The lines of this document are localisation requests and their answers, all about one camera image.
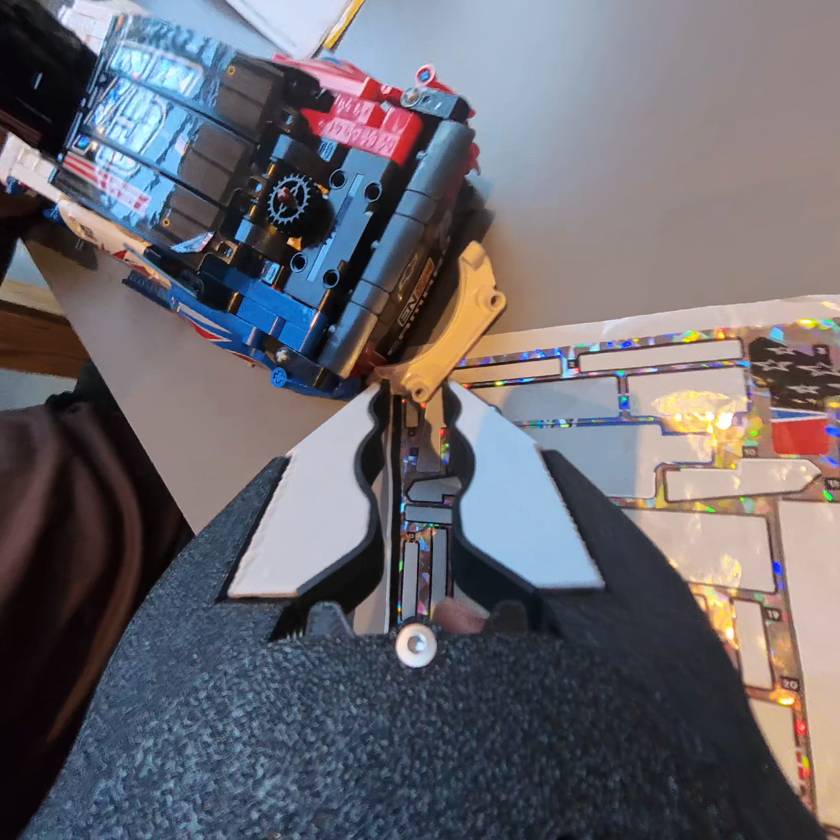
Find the toy brick race car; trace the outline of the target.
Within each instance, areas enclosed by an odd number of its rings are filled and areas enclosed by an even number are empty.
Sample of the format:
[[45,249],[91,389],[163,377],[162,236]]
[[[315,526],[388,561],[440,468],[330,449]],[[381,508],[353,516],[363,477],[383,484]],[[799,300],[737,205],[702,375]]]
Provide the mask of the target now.
[[273,386],[352,399],[476,206],[467,100],[430,66],[400,89],[106,3],[53,16],[98,57],[87,103],[56,158],[2,128],[2,191]]

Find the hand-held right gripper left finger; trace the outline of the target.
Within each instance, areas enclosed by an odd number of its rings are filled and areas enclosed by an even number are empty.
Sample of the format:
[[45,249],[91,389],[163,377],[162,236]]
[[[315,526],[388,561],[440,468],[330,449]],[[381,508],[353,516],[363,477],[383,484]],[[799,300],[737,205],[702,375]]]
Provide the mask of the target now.
[[372,486],[382,470],[389,390],[370,385],[303,438],[283,469],[227,584],[229,600],[287,600],[317,590],[355,607],[383,573]]

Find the white curved brick piece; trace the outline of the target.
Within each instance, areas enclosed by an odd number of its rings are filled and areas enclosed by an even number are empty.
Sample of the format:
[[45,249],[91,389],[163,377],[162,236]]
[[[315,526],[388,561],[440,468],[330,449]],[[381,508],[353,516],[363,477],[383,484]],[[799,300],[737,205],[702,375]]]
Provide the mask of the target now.
[[368,382],[386,383],[392,394],[426,404],[506,306],[484,246],[470,242],[458,257],[455,308],[437,341],[411,360],[375,368]]

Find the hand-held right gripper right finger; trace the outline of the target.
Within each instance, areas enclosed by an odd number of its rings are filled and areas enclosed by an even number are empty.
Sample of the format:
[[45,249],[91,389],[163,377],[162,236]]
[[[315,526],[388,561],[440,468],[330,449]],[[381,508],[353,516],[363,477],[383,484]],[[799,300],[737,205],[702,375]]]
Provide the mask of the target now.
[[451,569],[460,593],[487,612],[516,601],[539,614],[549,595],[603,591],[541,447],[454,382],[445,384],[445,423],[459,483]]

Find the holographic sticker sheet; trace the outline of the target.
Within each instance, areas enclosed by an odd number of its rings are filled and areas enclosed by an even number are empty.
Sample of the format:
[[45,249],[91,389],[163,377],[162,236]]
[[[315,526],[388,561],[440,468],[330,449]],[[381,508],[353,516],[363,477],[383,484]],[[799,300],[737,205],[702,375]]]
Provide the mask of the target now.
[[838,295],[480,341],[454,381],[681,574],[791,787],[838,837]]

